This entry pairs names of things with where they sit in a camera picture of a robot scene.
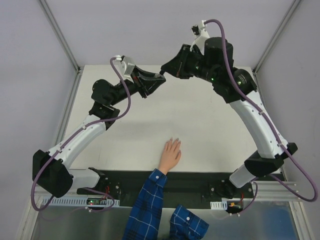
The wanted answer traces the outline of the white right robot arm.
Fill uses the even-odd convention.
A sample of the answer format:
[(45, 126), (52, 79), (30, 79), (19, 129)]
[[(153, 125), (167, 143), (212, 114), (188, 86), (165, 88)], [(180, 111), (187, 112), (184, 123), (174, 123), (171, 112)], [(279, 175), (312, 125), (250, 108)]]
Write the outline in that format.
[(243, 191), (243, 186), (255, 178), (277, 171), (298, 147), (287, 142), (268, 115), (251, 74), (234, 67), (233, 45), (221, 37), (210, 37), (204, 51), (198, 46), (183, 44), (177, 55), (161, 66), (161, 73), (179, 79), (197, 77), (210, 82), (213, 90), (239, 115), (249, 131), (257, 150), (224, 182), (215, 186), (222, 198), (232, 199)]

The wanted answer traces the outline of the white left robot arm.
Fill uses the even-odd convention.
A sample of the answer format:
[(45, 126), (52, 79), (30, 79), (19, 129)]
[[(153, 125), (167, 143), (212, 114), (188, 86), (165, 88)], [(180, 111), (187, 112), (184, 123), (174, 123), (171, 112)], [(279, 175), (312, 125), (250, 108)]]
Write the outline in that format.
[(105, 191), (103, 173), (90, 167), (71, 169), (77, 156), (112, 124), (124, 116), (115, 105), (131, 99), (135, 93), (142, 98), (165, 83), (164, 72), (152, 73), (133, 65), (122, 72), (124, 80), (116, 85), (105, 79), (95, 81), (91, 98), (94, 101), (88, 115), (66, 139), (48, 151), (38, 150), (32, 160), (32, 190), (39, 185), (52, 196), (61, 198), (71, 189), (89, 188), (99, 195)]

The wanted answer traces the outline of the blue plaid sleeve forearm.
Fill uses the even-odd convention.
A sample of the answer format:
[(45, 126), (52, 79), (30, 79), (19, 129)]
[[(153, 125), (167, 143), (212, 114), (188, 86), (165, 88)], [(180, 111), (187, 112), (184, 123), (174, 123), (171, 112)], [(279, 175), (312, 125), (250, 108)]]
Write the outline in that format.
[(144, 182), (125, 226), (124, 240), (156, 240), (164, 204), (167, 176), (154, 169)]

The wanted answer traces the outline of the person's left hand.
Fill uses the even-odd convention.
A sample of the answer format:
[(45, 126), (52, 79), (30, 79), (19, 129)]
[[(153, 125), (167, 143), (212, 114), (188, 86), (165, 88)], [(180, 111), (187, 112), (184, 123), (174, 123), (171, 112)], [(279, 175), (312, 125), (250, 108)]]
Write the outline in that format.
[(166, 175), (172, 168), (174, 168), (181, 159), (181, 141), (177, 138), (172, 138), (165, 143), (162, 155), (159, 161), (158, 170)]

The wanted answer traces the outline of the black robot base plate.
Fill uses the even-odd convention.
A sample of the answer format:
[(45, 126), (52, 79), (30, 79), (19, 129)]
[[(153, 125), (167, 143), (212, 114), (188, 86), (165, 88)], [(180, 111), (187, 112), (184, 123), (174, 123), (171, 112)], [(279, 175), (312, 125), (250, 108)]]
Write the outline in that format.
[[(94, 170), (100, 176), (97, 186), (92, 189), (107, 193), (119, 200), (121, 207), (132, 207), (150, 171)], [(228, 172), (169, 172), (164, 187), (164, 208), (183, 205), (189, 209), (209, 209), (211, 202), (223, 198), (253, 198), (254, 190), (250, 183), (242, 188), (231, 187)]]

